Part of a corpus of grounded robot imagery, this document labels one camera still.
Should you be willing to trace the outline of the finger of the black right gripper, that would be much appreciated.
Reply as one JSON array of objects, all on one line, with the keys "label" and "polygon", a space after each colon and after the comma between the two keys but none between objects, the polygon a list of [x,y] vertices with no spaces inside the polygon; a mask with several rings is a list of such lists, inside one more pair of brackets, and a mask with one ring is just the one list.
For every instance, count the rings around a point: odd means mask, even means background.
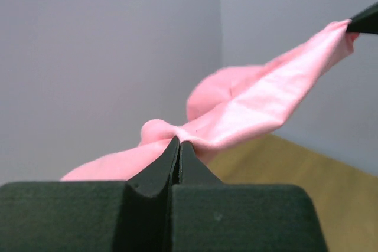
[{"label": "finger of the black right gripper", "polygon": [[378,2],[351,18],[347,26],[349,33],[378,34]]}]

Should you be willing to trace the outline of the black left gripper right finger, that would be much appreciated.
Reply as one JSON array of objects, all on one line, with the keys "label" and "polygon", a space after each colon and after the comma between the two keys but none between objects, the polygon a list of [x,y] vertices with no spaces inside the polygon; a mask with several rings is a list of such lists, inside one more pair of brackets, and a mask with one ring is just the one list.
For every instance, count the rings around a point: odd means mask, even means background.
[{"label": "black left gripper right finger", "polygon": [[327,251],[309,195],[292,184],[225,184],[191,143],[172,188],[172,251]]}]

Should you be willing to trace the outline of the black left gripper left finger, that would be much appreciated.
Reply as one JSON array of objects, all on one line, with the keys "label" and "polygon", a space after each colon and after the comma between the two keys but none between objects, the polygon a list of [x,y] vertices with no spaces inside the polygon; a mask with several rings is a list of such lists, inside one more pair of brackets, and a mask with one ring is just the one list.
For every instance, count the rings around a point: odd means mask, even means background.
[{"label": "black left gripper left finger", "polygon": [[180,143],[128,181],[1,187],[2,251],[170,251]]}]

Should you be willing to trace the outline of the pink t shirt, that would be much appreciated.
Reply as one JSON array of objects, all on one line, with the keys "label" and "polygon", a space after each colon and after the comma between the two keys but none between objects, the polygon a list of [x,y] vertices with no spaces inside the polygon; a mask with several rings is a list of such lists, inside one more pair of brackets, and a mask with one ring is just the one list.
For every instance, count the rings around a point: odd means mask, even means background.
[{"label": "pink t shirt", "polygon": [[146,122],[133,149],[103,156],[64,181],[128,180],[156,160],[172,138],[190,142],[202,162],[280,128],[318,79],[354,51],[358,33],[332,22],[307,42],[264,65],[233,66],[206,77],[187,100],[187,122]]}]

